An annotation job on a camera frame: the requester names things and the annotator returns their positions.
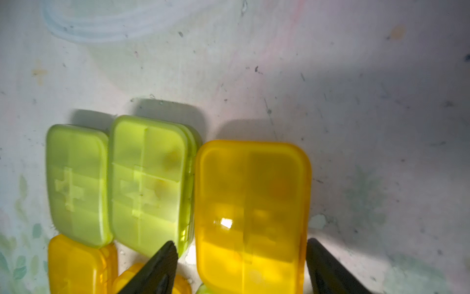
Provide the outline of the green pillbox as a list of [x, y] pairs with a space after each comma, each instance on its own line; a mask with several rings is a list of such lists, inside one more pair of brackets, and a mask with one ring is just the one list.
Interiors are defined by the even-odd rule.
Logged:
[[213, 292], [207, 287], [207, 285], [202, 284], [199, 286], [195, 294], [213, 294]]
[[186, 124], [118, 117], [109, 143], [108, 207], [115, 240], [147, 257], [167, 241], [182, 256], [193, 240], [199, 133]]

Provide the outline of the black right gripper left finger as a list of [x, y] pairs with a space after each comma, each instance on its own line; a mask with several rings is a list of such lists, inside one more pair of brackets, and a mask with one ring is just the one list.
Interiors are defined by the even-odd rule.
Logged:
[[118, 294], [171, 294], [177, 261], [176, 246], [167, 241]]

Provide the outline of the green pillbox sideways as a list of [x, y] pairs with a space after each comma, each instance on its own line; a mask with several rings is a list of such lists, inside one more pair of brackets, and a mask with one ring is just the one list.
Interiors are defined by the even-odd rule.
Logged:
[[110, 244], [108, 136], [56, 124], [47, 132], [45, 159], [51, 219], [58, 232], [90, 247]]

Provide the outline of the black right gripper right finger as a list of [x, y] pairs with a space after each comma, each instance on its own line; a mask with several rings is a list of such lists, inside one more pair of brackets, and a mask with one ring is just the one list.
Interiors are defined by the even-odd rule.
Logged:
[[314, 294], [371, 294], [316, 238], [307, 241], [306, 262]]

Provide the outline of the small orange pillbox front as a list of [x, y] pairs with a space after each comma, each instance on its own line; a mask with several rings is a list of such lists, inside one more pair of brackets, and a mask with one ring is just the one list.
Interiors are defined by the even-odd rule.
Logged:
[[136, 263], [113, 283], [113, 294], [191, 294], [192, 288], [180, 274], [153, 272], [141, 274], [143, 263]]

